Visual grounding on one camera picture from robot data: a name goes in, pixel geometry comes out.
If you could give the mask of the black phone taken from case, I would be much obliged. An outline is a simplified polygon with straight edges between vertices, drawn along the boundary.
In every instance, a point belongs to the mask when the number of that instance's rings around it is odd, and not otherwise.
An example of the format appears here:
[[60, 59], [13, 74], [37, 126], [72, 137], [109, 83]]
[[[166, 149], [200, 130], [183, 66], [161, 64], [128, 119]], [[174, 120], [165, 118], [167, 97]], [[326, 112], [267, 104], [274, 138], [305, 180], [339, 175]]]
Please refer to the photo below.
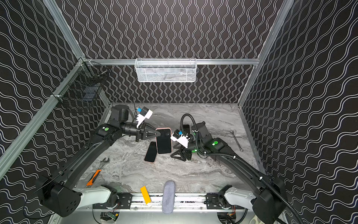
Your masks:
[[189, 124], [184, 124], [183, 125], [183, 135], [187, 135], [191, 133], [191, 126]]

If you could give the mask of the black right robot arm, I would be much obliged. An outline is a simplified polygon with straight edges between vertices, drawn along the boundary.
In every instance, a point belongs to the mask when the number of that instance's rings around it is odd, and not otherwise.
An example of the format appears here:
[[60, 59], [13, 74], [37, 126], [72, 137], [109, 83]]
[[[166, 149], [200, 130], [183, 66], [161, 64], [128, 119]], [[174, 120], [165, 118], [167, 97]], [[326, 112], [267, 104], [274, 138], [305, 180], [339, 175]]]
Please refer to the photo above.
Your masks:
[[205, 122], [197, 123], [191, 114], [184, 114], [180, 128], [173, 132], [171, 139], [176, 143], [176, 152], [171, 154], [173, 159], [189, 161], [193, 154], [202, 159], [212, 158], [247, 184], [254, 197], [245, 208], [252, 210], [265, 224], [282, 223], [279, 216], [285, 209], [292, 212], [298, 223], [303, 223], [298, 211], [288, 201], [284, 182], [254, 168], [221, 138], [213, 138]]

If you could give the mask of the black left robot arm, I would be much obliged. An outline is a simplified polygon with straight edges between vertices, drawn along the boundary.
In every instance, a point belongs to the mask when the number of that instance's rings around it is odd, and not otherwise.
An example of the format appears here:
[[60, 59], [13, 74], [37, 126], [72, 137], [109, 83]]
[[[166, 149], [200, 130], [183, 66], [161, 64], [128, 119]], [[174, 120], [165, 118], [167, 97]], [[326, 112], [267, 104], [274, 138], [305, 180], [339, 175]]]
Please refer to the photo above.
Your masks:
[[123, 136], [133, 136], [135, 141], [159, 137], [154, 126], [145, 122], [153, 112], [147, 107], [138, 108], [138, 115], [133, 116], [127, 105], [111, 108], [111, 117], [94, 131], [88, 142], [64, 165], [49, 176], [41, 176], [36, 181], [41, 205], [61, 217], [67, 217], [76, 209], [90, 204], [105, 203], [114, 207], [117, 203], [117, 191], [109, 186], [97, 189], [76, 188], [82, 174], [110, 146]]

